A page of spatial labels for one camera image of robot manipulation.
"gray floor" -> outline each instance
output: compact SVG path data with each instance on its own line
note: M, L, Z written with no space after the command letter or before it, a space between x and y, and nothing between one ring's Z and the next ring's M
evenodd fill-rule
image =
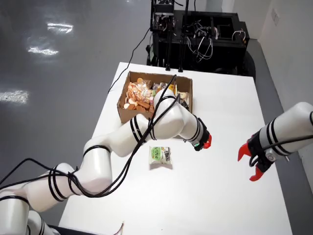
M149 17L148 0L0 1L0 178L27 157L80 165L118 63L128 62ZM148 40L134 63L145 64ZM269 122L283 110L259 43L251 40L248 51ZM276 166L293 233L313 234L313 196L299 156ZM42 173L27 164L7 183ZM42 213L44 220L57 225L64 206Z

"black machine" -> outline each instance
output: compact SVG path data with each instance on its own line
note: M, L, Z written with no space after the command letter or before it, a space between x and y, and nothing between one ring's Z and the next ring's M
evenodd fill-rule
M174 10L173 0L152 0L147 65L253 76L249 33L237 13Z

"green label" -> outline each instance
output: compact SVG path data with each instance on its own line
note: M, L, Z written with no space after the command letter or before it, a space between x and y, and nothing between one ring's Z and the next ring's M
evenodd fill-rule
M154 147L151 149L152 159L154 159L156 161L160 161L161 160L161 154L162 154L161 148Z

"table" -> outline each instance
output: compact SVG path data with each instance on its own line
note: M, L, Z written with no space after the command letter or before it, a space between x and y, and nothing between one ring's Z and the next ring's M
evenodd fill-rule
M114 80L126 66L119 64ZM193 113L212 134L212 146L196 152L175 139L149 141L116 192L98 199L70 197L60 227L112 235L125 222L124 235L292 234L275 165L251 182L248 156L237 162L240 146L264 126L252 77L130 64L108 94L93 136L121 125L116 104L128 71L192 78ZM149 169L149 146L171 147L173 169ZM127 158L112 153L114 179Z

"wall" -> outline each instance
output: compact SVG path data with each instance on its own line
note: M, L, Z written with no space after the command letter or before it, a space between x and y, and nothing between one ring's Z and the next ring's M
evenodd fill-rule
M235 0L223 0L222 11L233 12Z
M280 16L277 26L272 8ZM312 0L273 0L259 40L284 110L300 101L313 104L312 11ZM299 154L313 189L313 146Z
M176 0L176 2L182 4L184 7L175 4L175 10L185 10L186 0ZM222 2L223 0L196 0L196 10L221 12ZM194 0L190 0L188 10L193 11L194 9Z
M250 38L259 39L271 0L223 0L223 12L236 12L247 25Z

